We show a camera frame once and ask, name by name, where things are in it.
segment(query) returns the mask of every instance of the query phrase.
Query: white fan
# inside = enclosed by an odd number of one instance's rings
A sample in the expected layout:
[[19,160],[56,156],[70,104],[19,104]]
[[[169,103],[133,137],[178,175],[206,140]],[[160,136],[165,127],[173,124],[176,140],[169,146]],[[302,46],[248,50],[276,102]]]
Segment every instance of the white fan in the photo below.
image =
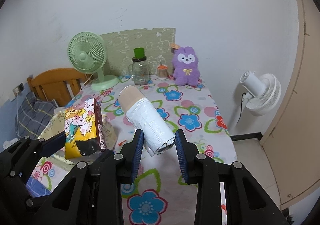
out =
[[247,107],[252,115],[262,116],[273,109],[280,99],[280,82],[271,73],[258,78],[252,72],[246,71],[241,76],[240,83],[248,90],[242,98],[241,111]]

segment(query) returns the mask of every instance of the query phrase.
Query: green desk fan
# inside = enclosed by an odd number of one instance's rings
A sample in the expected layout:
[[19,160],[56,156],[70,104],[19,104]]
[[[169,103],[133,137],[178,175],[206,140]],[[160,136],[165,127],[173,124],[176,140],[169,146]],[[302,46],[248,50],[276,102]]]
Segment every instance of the green desk fan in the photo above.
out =
[[89,74],[97,72],[91,88],[103,91],[115,86],[119,79],[114,75],[104,75],[103,65],[107,60],[107,50],[101,36],[90,32],[75,35],[68,45],[68,58],[73,67],[79,72]]

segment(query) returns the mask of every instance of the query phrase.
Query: wall socket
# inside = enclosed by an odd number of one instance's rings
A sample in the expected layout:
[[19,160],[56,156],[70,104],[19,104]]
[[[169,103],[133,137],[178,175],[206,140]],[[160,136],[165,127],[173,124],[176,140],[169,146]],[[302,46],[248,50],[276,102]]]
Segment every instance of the wall socket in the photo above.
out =
[[13,89],[13,94],[17,97],[24,90],[24,86],[20,83],[17,87]]

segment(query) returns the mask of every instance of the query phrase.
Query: stuffed animal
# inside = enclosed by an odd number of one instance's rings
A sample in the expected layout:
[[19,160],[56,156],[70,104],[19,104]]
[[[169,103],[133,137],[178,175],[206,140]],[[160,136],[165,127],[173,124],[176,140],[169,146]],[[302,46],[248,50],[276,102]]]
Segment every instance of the stuffed animal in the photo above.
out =
[[176,85],[198,85],[200,77],[198,57],[192,47],[180,47],[176,49],[172,58],[172,64],[174,66],[173,77],[176,79]]

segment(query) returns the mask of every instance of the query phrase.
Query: wooden door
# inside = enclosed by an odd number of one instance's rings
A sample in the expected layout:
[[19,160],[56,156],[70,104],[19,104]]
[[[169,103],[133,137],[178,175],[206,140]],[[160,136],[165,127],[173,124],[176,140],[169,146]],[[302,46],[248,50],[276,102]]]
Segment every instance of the wooden door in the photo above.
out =
[[292,96],[262,146],[278,185],[281,209],[298,202],[320,184],[320,12],[302,0],[304,51]]

